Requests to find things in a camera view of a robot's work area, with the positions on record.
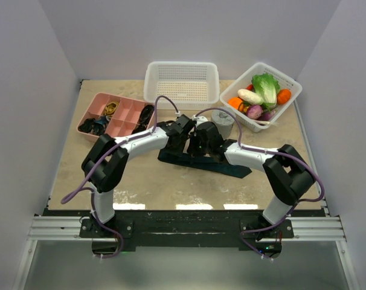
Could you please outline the pink divided tray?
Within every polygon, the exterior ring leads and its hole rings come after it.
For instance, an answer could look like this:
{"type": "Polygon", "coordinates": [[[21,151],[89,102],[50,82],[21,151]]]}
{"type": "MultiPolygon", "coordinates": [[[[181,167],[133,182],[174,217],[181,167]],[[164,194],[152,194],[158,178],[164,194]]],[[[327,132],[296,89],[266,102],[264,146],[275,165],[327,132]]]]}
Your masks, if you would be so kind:
{"type": "MultiPolygon", "coordinates": [[[[77,132],[83,135],[89,141],[96,141],[99,136],[94,135],[92,131],[90,134],[79,132],[78,126],[81,125],[87,118],[98,119],[101,116],[105,116],[103,115],[104,107],[110,102],[120,103],[114,115],[107,116],[107,118],[110,119],[110,122],[104,134],[108,134],[111,137],[130,135],[132,131],[139,125],[138,120],[142,109],[145,107],[145,105],[151,105],[145,101],[129,97],[122,97],[102,92],[98,93],[92,99],[85,113],[83,114],[83,117],[80,119],[79,124],[76,127],[77,132]]],[[[153,115],[149,121],[148,127],[150,126],[152,120],[153,115]]]]}

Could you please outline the dark green tie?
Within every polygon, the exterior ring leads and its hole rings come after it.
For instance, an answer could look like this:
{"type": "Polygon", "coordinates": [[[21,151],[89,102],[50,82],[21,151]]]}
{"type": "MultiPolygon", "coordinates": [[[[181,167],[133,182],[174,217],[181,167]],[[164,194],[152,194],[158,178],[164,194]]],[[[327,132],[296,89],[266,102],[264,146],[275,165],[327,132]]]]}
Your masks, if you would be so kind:
{"type": "Polygon", "coordinates": [[[188,153],[182,153],[177,156],[168,153],[165,149],[159,151],[158,160],[176,166],[220,173],[240,179],[243,179],[252,173],[252,170],[249,167],[218,163],[209,156],[192,157],[188,153]]]}

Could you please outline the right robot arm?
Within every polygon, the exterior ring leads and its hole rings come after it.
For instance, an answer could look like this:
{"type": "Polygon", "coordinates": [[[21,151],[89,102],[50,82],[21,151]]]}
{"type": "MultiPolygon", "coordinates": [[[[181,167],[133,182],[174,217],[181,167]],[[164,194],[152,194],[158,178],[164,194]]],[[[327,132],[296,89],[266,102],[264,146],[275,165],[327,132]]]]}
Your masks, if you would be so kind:
{"type": "Polygon", "coordinates": [[[316,181],[292,146],[286,144],[279,149],[247,147],[236,140],[223,139],[210,121],[201,123],[190,134],[187,152],[192,156],[209,155],[219,163],[266,174],[274,197],[258,223],[259,231],[265,237],[273,237],[280,231],[280,220],[316,181]]]}

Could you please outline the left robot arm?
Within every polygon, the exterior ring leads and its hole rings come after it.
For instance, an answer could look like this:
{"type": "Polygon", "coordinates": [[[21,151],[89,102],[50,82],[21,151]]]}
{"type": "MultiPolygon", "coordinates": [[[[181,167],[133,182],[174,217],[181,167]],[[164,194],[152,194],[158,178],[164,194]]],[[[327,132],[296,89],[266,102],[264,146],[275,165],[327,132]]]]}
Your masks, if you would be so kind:
{"type": "Polygon", "coordinates": [[[101,237],[115,230],[114,188],[120,183],[131,159],[153,150],[170,150],[181,154],[196,122],[186,115],[162,121],[154,127],[125,137],[101,136],[82,163],[85,179],[92,189],[93,229],[101,237]]]}

